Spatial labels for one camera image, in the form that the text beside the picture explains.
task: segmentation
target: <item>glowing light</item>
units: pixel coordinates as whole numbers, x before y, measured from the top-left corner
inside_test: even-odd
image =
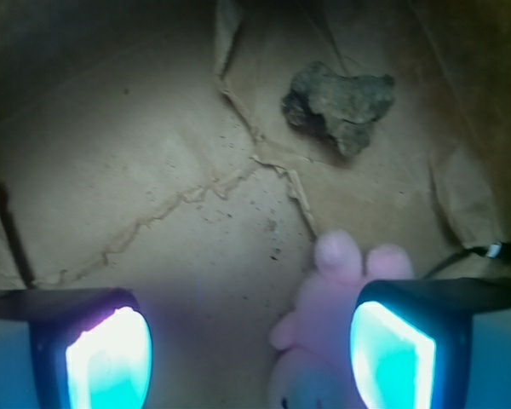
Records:
[[[117,309],[66,349],[66,369],[72,409],[142,408],[152,370],[146,320]]]
[[[431,406],[431,337],[379,302],[364,302],[353,316],[350,345],[358,391],[370,409]]]

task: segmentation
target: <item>rock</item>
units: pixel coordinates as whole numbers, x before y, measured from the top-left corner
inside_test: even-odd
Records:
[[[373,124],[392,106],[393,85],[389,75],[342,77],[315,61],[293,77],[282,110],[291,126],[352,157],[369,146]]]

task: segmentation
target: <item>dirt speck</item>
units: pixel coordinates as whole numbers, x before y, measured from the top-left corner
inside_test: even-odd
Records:
[[[265,230],[268,232],[273,232],[276,230],[278,224],[275,220],[267,218],[267,225],[265,226]]]

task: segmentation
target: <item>crumpled paper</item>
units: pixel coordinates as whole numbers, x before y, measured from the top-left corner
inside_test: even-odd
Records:
[[[371,0],[342,8],[325,26],[311,3],[219,2],[216,82],[249,125],[255,159],[288,175],[316,234],[342,228],[366,250],[402,245],[420,276],[464,246],[503,239],[462,108],[413,10]],[[280,111],[291,78],[314,60],[341,75],[396,78],[396,103],[356,158],[295,132]]]

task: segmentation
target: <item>stuffed animal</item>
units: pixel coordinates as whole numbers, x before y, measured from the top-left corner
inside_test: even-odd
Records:
[[[365,408],[350,363],[350,324],[362,288],[373,279],[413,277],[407,253],[381,245],[365,262],[353,238],[324,234],[315,248],[317,271],[302,285],[296,309],[272,329],[282,351],[271,376],[271,409]]]

